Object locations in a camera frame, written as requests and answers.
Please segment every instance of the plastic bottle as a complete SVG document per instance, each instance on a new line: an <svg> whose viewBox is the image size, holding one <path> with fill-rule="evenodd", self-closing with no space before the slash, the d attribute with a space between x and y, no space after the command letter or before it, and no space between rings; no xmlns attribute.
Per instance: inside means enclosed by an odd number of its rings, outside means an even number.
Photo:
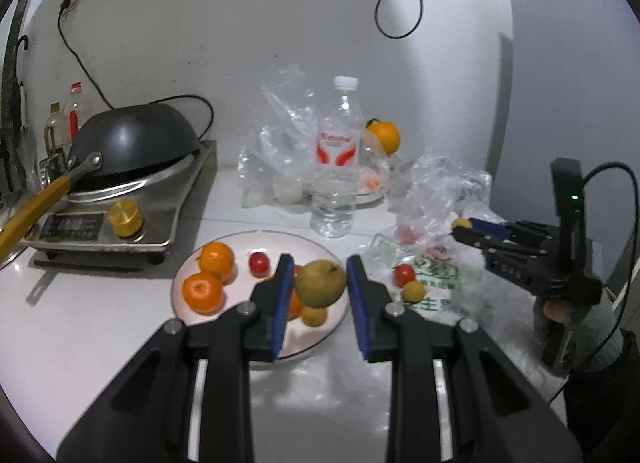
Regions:
<svg viewBox="0 0 640 463"><path fill-rule="evenodd" d="M57 102L51 104L49 112L49 118L44 124L44 144L47 156L53 156L60 149L66 154L71 147L69 121L60 113L60 104Z"/></svg>
<svg viewBox="0 0 640 463"><path fill-rule="evenodd" d="M73 141L80 128L94 115L91 101L82 94L82 82L71 85L71 97L66 103L63 114L69 122L69 133Z"/></svg>
<svg viewBox="0 0 640 463"><path fill-rule="evenodd" d="M335 77L338 97L318 122L311 227L324 237L351 231L358 192L358 146L364 118L355 99L358 79Z"/></svg>

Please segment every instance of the wok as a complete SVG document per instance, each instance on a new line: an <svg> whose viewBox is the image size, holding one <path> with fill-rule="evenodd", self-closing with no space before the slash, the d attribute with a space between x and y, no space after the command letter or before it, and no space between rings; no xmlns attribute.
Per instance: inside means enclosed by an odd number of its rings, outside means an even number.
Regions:
<svg viewBox="0 0 640 463"><path fill-rule="evenodd" d="M69 158L75 168L36 194L0 232L0 261L61 198L127 182L195 152L200 144L193 127L164 104L123 107L91 117L74 140Z"/></svg>

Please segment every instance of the round yellow fruit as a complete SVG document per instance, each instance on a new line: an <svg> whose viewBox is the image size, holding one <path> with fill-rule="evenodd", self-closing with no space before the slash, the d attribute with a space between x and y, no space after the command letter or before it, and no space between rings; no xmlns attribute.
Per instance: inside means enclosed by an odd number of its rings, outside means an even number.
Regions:
<svg viewBox="0 0 640 463"><path fill-rule="evenodd" d="M391 122L372 123L367 127L380 140L380 145L385 150L387 156L391 156L400 147L400 132Z"/></svg>
<svg viewBox="0 0 640 463"><path fill-rule="evenodd" d="M317 328L326 322L326 308L309 308L304 306L300 318L310 328Z"/></svg>
<svg viewBox="0 0 640 463"><path fill-rule="evenodd" d="M473 225L471 224L471 221L469 221L468 219L465 219L465 218L454 219L453 223L451 223L451 230L453 230L457 226L462 226L463 228L473 228Z"/></svg>
<svg viewBox="0 0 640 463"><path fill-rule="evenodd" d="M424 284L420 281L409 281L402 286L402 299L407 302L420 302L427 295Z"/></svg>
<svg viewBox="0 0 640 463"><path fill-rule="evenodd" d="M311 261L296 276L296 293L309 308L326 308L340 299L347 276L344 270L326 259Z"/></svg>

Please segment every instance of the countertop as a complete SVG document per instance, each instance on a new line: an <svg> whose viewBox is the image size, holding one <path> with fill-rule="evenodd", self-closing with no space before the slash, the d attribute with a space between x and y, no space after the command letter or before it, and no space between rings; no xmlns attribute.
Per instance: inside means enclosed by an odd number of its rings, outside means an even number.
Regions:
<svg viewBox="0 0 640 463"><path fill-rule="evenodd" d="M230 233L280 230L311 239L346 259L395 216L386 205L356 212L353 232L325 239L308 214L273 207L241 208L235 170L203 174L180 217L177 242L164 264L127 276L84 275L33 268L27 249L0 271L0 383L33 436L55 455L60 441L127 360L168 318L171 279L199 245ZM522 300L528 295L506 289ZM39 299L34 305L34 295ZM548 398L561 380L530 349L531 325L502 328L503 350ZM521 357L520 352L529 353ZM252 371L252 420L257 461L278 463L383 461L390 364L366 364L347 315L338 330L302 358L276 370Z"/></svg>

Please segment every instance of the digital display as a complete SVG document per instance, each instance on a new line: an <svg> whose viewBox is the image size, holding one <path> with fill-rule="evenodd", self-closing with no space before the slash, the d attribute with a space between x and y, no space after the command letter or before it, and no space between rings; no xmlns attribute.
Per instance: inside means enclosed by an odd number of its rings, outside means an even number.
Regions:
<svg viewBox="0 0 640 463"><path fill-rule="evenodd" d="M59 241L95 241L100 234L104 214L53 214L47 218L41 239Z"/></svg>

